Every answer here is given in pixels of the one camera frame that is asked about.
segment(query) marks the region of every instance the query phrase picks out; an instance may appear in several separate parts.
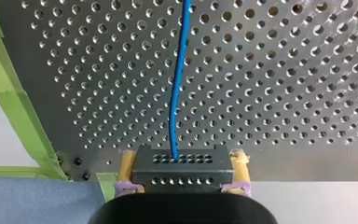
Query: perforated metal panel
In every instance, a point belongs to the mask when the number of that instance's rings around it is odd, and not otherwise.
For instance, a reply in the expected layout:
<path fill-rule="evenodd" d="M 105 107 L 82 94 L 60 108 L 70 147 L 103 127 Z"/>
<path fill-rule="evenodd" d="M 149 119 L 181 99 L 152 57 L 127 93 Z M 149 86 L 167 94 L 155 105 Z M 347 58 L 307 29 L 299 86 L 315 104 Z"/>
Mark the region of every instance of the perforated metal panel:
<path fill-rule="evenodd" d="M 63 168 L 169 148 L 181 3 L 0 1 L 5 44 Z M 358 1 L 191 8 L 179 148 L 243 147 L 255 180 L 358 180 Z"/>

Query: metal sheet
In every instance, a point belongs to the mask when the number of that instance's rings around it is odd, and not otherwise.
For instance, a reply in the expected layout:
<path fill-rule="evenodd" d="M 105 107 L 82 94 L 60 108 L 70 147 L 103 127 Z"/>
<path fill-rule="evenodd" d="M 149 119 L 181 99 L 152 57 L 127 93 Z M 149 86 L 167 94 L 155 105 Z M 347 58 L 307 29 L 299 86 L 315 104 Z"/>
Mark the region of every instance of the metal sheet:
<path fill-rule="evenodd" d="M 74 179 L 115 171 L 122 148 L 169 147 L 179 2 L 0 1 L 7 51 Z M 358 1 L 191 12 L 179 148 L 243 147 L 254 180 L 358 180 Z"/>

